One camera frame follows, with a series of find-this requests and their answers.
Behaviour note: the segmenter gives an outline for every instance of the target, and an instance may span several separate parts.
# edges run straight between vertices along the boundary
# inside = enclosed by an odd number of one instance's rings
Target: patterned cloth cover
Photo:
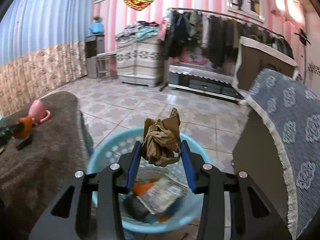
[[[320,100],[303,84],[270,69],[245,102],[268,127],[288,192],[288,228],[296,239],[320,206]]]
[[[118,75],[141,74],[154,78],[163,75],[159,64],[158,38],[152,37],[143,41],[134,38],[117,41]]]

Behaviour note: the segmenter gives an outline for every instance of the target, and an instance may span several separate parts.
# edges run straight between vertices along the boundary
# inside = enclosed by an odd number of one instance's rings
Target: tiled floor
[[[98,82],[83,78],[59,88],[76,95],[84,113],[85,123],[92,135],[94,146],[109,136],[144,125],[146,118],[164,118],[177,108],[180,132],[195,139],[210,155],[212,163],[221,171],[233,173],[230,165],[232,150],[248,119],[245,106],[195,95],[192,93],[159,87],[120,83],[118,80]],[[226,237],[230,235],[230,203],[226,198]],[[175,232],[141,236],[142,239],[196,239],[198,221]]]

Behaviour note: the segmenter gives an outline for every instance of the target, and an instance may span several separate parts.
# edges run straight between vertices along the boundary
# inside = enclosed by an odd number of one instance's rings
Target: pink striped wallpaper
[[[237,16],[242,19],[249,19],[247,16],[242,16],[228,11],[228,0],[155,0],[150,6],[143,11],[136,11],[128,7],[123,0],[104,0],[100,3],[93,4],[92,14],[103,17],[103,25],[105,28],[105,51],[115,51],[116,43],[114,41],[115,34],[121,32],[124,27],[135,21],[156,21],[160,22],[162,16],[169,7],[184,7],[197,8],[216,12],[222,12]],[[260,25],[267,27],[277,33],[282,34],[291,44],[294,57],[298,64],[303,64],[301,59],[302,46],[298,36],[293,33],[298,32],[294,25],[286,22],[284,18],[279,18],[270,13],[268,0],[260,0],[260,10],[265,18],[264,23],[257,22]]]

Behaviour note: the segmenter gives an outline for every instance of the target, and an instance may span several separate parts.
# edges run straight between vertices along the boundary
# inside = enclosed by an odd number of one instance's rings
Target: beige patterned curtain
[[[53,8],[58,2],[41,7],[42,0],[15,0],[0,22],[0,37],[4,32],[0,38],[4,47],[0,51],[0,115],[12,114],[46,91],[86,75],[84,38],[89,35],[91,11],[79,6],[91,8],[92,0],[68,1],[60,3],[68,9],[57,16],[47,10],[59,11]],[[32,22],[32,17],[41,24]],[[43,46],[58,41],[58,35],[62,43]]]

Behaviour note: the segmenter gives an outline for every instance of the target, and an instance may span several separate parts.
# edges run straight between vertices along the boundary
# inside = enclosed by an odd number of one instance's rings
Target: laundry basket
[[[196,141],[183,133],[180,134],[180,138],[181,141],[186,140],[188,142],[189,148],[192,152],[200,154],[206,163],[211,163],[206,151],[196,143]],[[116,163],[121,154],[132,151],[136,141],[143,141],[143,127],[133,128],[117,133],[112,138],[106,140],[92,155],[87,173],[100,172],[111,163]],[[182,160],[177,163],[170,164],[165,168],[161,168],[155,167],[141,158],[139,169],[145,170],[150,169],[150,167],[155,168],[155,176],[162,172],[169,172],[174,174],[180,182],[185,183],[186,185],[188,184]],[[97,196],[97,192],[94,192],[92,201],[95,205],[97,205]],[[197,218],[202,209],[203,194],[194,195],[189,189],[187,195],[181,199],[179,210],[177,210],[169,220],[165,222],[155,222],[153,224],[143,223],[130,217],[123,208],[123,199],[124,196],[120,195],[119,202],[123,228],[137,233],[154,234],[177,230]]]

